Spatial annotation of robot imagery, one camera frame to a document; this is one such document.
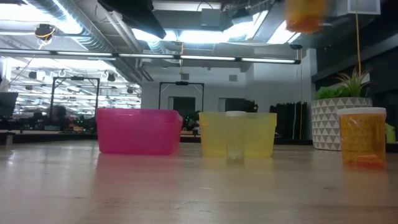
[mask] clear plastic cup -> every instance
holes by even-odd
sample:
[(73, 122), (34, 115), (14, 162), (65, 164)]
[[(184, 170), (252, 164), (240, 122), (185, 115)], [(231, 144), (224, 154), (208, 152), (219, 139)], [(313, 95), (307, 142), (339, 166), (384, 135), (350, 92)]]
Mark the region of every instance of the clear plastic cup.
[(337, 115), (343, 164), (348, 167), (385, 169), (386, 109), (341, 109)]
[(244, 126), (246, 124), (246, 112), (228, 111), (227, 119), (226, 159), (228, 163), (244, 163)]

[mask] yellow plastic bin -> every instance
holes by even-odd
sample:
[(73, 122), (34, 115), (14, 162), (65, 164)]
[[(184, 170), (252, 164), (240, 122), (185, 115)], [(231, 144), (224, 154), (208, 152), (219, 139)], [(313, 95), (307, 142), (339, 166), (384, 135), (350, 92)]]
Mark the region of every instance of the yellow plastic bin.
[[(202, 112), (200, 117), (203, 157), (226, 157), (228, 129), (226, 113)], [(275, 113), (246, 113), (244, 127), (245, 158), (263, 158), (272, 155), (276, 127)]]
[(386, 167), (386, 109), (350, 108), (337, 111), (343, 164), (348, 167)]

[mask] wooden table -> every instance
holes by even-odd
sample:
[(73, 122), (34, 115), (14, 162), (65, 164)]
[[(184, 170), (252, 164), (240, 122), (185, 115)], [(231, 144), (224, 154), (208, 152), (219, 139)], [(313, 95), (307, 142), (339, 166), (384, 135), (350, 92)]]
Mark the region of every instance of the wooden table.
[(398, 223), (398, 157), (344, 170), (340, 152), (276, 146), (231, 166), (182, 144), (180, 157), (106, 155), (96, 141), (0, 149), (0, 223)]

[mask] office area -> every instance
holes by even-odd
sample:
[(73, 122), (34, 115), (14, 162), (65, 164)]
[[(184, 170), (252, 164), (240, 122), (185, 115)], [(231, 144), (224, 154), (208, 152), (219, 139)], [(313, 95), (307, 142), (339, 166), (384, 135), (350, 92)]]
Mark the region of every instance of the office area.
[[(393, 223), (395, 133), (382, 137), (383, 171), (347, 170), (336, 111), (383, 107), (386, 123), (397, 126), (396, 2), (325, 2), (319, 30), (306, 34), (287, 30), (288, 1), (120, 7), (0, 0), (0, 90), (18, 93), (12, 116), (2, 114), (0, 197), (9, 202), (0, 207), (2, 222)], [(144, 20), (134, 17), (139, 7), (148, 13)], [(369, 71), (361, 84), (371, 83), (358, 95), (336, 78), (341, 72), (352, 77), (355, 66)], [(107, 127), (97, 123), (113, 109), (176, 110), (188, 118), (178, 133), (170, 131), (179, 140), (172, 142), (178, 156), (104, 153), (101, 130), (117, 143), (107, 152), (127, 140), (145, 143), (141, 148), (168, 144), (157, 132), (163, 121), (148, 113), (136, 123), (109, 114)], [(207, 156), (212, 148), (208, 141), (204, 146), (197, 113), (236, 110), (277, 114), (272, 156), (246, 158), (243, 166)], [(169, 123), (179, 122), (176, 114)], [(220, 124), (214, 141), (235, 130)], [(264, 124), (259, 118), (250, 127)], [(263, 133), (250, 127), (252, 137)], [(362, 165), (378, 162), (365, 159)]]

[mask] green plant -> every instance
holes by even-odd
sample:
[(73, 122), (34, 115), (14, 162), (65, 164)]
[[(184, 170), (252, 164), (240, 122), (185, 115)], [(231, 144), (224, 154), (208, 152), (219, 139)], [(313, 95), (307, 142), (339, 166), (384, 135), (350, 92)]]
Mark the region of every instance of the green plant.
[(367, 84), (362, 84), (362, 81), (368, 73), (369, 70), (359, 73), (356, 68), (353, 71), (352, 77), (344, 73), (339, 73), (337, 79), (342, 81), (342, 84), (338, 87), (321, 87), (317, 92), (316, 100), (339, 97), (361, 97), (363, 86)]

